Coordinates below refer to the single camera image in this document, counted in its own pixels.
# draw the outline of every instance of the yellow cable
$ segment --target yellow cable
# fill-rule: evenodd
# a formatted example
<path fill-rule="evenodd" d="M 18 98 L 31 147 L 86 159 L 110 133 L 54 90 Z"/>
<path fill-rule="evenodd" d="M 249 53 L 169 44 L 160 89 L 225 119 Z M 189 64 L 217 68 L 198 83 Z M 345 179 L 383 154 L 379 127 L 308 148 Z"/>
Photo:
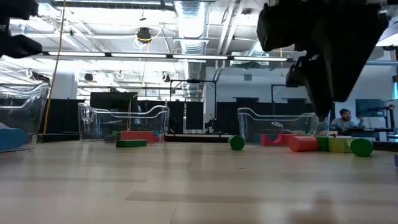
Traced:
<path fill-rule="evenodd" d="M 148 43 L 148 46 L 147 46 L 147 54 L 149 53 L 149 44 L 150 44 L 150 43 Z M 142 89 L 142 83 L 144 82 L 144 76 L 145 76 L 145 68 L 144 68 L 144 73 L 142 74 L 141 84 L 139 85 L 138 92 L 133 96 L 133 98 L 135 98 L 136 96 L 138 96 L 139 92 L 141 91 L 141 89 Z"/>
<path fill-rule="evenodd" d="M 52 96 L 52 91 L 55 87 L 55 76 L 57 75 L 57 68 L 58 68 L 58 62 L 60 60 L 60 52 L 62 48 L 62 32 L 63 32 L 63 22 L 65 19 L 65 6 L 67 5 L 67 0 L 63 0 L 63 8 L 62 8 L 62 20 L 61 20 L 61 29 L 60 29 L 60 44 L 58 46 L 58 54 L 57 54 L 57 60 L 55 61 L 55 68 L 54 68 L 54 74 L 52 76 L 52 81 L 51 81 L 51 89 L 50 89 L 50 96 L 49 96 L 49 101 L 47 102 L 47 107 L 45 109 L 45 117 L 44 117 L 44 129 L 43 129 L 43 134 L 47 132 L 47 120 L 49 118 L 49 111 L 50 111 L 50 105 L 51 105 L 51 96 Z"/>
<path fill-rule="evenodd" d="M 147 44 L 147 54 L 149 53 L 149 44 L 150 44 L 150 43 Z M 134 99 L 135 97 L 138 98 L 138 94 L 139 94 L 139 92 L 140 92 L 141 89 L 142 89 L 142 83 L 144 82 L 144 75 L 145 75 L 145 67 L 144 67 L 144 73 L 142 74 L 141 84 L 139 85 L 138 92 L 132 97 L 133 99 Z M 132 106 L 132 104 L 131 104 L 131 100 L 130 100 L 128 113 L 131 112 L 131 106 Z M 127 130 L 130 131 L 130 128 L 131 128 L 131 123 L 130 123 L 129 121 L 127 121 Z"/>

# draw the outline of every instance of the red block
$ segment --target red block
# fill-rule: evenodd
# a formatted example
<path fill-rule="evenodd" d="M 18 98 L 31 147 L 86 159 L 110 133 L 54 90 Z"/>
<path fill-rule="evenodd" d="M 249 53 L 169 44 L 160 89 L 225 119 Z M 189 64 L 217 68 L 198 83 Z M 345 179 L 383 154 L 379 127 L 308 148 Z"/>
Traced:
<path fill-rule="evenodd" d="M 318 140 L 313 136 L 294 136 L 289 139 L 289 149 L 294 152 L 318 151 Z"/>
<path fill-rule="evenodd" d="M 152 142 L 154 133 L 152 131 L 121 131 L 120 140 L 146 140 Z"/>
<path fill-rule="evenodd" d="M 268 138 L 268 134 L 261 134 L 262 146 L 287 146 L 291 137 L 297 136 L 296 134 L 278 134 L 276 139 L 271 141 Z"/>
<path fill-rule="evenodd" d="M 272 141 L 269 140 L 268 134 L 260 135 L 260 145 L 262 146 L 272 146 Z"/>

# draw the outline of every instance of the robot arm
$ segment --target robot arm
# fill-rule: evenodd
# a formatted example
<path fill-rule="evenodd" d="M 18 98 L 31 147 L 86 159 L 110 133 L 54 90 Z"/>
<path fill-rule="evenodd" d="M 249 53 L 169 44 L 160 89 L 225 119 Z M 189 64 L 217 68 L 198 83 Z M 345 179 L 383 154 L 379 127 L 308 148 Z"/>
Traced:
<path fill-rule="evenodd" d="M 11 36 L 10 18 L 28 20 L 37 16 L 39 5 L 34 0 L 0 0 L 0 57 L 24 58 L 42 53 L 42 45 L 20 34 Z"/>
<path fill-rule="evenodd" d="M 379 12 L 398 1 L 280 0 L 264 5 L 257 36 L 264 51 L 295 45 L 306 51 L 286 84 L 305 86 L 320 119 L 334 101 L 346 101 L 389 19 Z"/>

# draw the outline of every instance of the clear plastic bin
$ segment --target clear plastic bin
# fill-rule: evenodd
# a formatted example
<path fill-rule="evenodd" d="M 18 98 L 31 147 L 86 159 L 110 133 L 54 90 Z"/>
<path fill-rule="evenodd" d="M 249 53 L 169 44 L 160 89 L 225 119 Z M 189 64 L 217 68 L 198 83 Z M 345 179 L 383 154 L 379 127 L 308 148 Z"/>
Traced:
<path fill-rule="evenodd" d="M 50 85 L 31 90 L 0 86 L 0 152 L 33 149 Z"/>
<path fill-rule="evenodd" d="M 329 117 L 319 121 L 315 113 L 301 115 L 259 115 L 250 108 L 238 108 L 239 132 L 246 143 L 259 144 L 258 134 L 328 134 Z"/>
<path fill-rule="evenodd" d="M 170 108 L 155 106 L 145 113 L 112 112 L 78 104 L 81 141 L 104 141 L 113 131 L 152 132 L 150 142 L 164 142 Z"/>

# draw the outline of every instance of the person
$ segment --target person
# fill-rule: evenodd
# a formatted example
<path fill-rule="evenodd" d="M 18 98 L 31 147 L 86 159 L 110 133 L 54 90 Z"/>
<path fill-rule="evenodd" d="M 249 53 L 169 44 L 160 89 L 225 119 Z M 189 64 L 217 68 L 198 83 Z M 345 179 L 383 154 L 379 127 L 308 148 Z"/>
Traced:
<path fill-rule="evenodd" d="M 364 128 L 363 125 L 363 118 L 358 118 L 359 123 L 358 125 L 355 124 L 354 121 L 351 120 L 351 111 L 347 109 L 340 110 L 341 118 L 336 118 L 331 121 L 330 126 L 336 127 L 337 131 L 341 133 L 346 133 L 348 128 Z"/>

